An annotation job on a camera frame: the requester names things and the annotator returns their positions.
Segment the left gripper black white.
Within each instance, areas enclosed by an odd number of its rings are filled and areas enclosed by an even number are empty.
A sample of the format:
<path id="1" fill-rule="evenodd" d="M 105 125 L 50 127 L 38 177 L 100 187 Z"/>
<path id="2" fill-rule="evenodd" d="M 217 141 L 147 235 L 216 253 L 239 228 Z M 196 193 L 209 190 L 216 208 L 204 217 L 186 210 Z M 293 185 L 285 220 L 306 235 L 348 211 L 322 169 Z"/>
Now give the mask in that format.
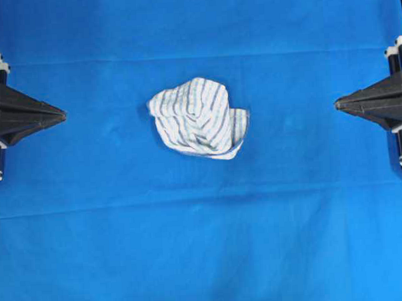
<path id="1" fill-rule="evenodd" d="M 0 181 L 5 171 L 7 147 L 16 145 L 25 137 L 54 127 L 66 120 L 65 111 L 6 86 L 9 73 L 10 66 L 3 61 L 0 53 L 0 83 L 2 83 L 0 84 L 0 111 L 31 114 L 9 116 L 5 120 L 0 120 Z"/>

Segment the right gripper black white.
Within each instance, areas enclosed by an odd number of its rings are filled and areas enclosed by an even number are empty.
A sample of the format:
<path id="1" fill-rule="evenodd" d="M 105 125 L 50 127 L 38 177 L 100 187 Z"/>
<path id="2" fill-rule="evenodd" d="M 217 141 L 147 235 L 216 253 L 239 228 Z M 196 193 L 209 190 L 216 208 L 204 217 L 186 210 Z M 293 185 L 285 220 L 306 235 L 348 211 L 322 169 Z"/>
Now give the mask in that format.
<path id="1" fill-rule="evenodd" d="M 399 164 L 402 168 L 402 103 L 361 103 L 402 97 L 402 36 L 398 36 L 395 45 L 384 53 L 389 62 L 390 77 L 360 89 L 335 101 L 338 111 L 360 117 L 380 125 L 397 136 Z"/>

